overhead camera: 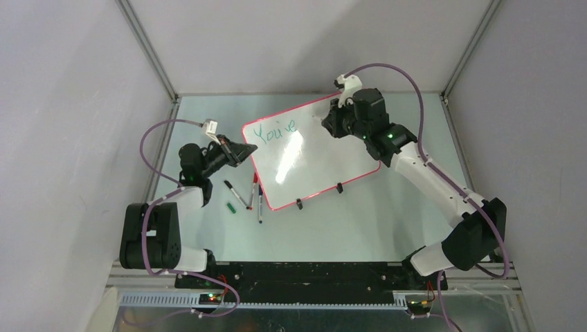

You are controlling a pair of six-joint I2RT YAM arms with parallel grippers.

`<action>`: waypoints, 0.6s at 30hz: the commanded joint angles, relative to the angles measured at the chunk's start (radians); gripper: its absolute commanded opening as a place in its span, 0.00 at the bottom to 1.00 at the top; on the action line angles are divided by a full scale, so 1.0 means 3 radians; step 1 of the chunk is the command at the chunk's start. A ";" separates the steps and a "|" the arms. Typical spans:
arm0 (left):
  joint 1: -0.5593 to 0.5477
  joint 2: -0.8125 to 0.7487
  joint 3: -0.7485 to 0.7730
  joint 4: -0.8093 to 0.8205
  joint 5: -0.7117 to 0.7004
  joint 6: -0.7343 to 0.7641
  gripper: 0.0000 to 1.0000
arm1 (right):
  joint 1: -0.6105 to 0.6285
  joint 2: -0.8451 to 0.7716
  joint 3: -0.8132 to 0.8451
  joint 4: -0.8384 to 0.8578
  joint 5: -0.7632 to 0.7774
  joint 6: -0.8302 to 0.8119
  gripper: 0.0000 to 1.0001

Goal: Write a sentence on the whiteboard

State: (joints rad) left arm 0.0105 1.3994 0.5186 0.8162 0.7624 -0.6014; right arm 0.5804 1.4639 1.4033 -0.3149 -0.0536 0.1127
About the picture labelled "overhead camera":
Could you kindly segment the green marker cap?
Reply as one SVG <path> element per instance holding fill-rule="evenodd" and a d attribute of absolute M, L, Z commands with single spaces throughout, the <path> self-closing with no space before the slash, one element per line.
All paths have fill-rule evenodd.
<path fill-rule="evenodd" d="M 228 207 L 228 209 L 231 211 L 232 214 L 237 213 L 237 210 L 235 209 L 235 207 L 231 203 L 227 203 L 226 206 Z"/>

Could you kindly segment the pink-framed whiteboard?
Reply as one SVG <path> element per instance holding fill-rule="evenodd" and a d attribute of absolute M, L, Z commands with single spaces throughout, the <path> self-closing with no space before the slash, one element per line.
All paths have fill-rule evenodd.
<path fill-rule="evenodd" d="M 281 210 L 345 185 L 381 168 L 353 136 L 333 138 L 312 116 L 324 118 L 331 94 L 277 112 L 242 127 L 245 143 L 257 145 L 251 159 L 270 210 Z"/>

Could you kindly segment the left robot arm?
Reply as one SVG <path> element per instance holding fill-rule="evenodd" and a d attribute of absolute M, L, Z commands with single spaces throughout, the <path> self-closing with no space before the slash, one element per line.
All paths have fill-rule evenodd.
<path fill-rule="evenodd" d="M 125 269 L 192 272 L 202 288 L 214 286 L 219 270 L 208 263 L 209 251 L 185 244 L 182 231 L 188 217 L 205 207 L 212 196 L 210 177 L 224 166 L 237 167 L 257 145 L 238 143 L 219 135 L 207 147 L 189 143 L 179 150 L 178 188 L 151 203 L 127 206 L 119 262 Z"/>

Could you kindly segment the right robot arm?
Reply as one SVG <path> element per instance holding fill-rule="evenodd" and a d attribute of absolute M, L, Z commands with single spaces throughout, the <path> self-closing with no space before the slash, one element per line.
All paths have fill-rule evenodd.
<path fill-rule="evenodd" d="M 409 288 L 422 288 L 432 274 L 447 268 L 470 270 L 503 246 L 505 204 L 498 198 L 484 199 L 444 173 L 415 134 L 390 121 L 378 89 L 334 98 L 321 124 L 334 138 L 360 139 L 373 159 L 409 180 L 447 219 L 452 229 L 447 238 L 405 258 L 402 278 Z"/>

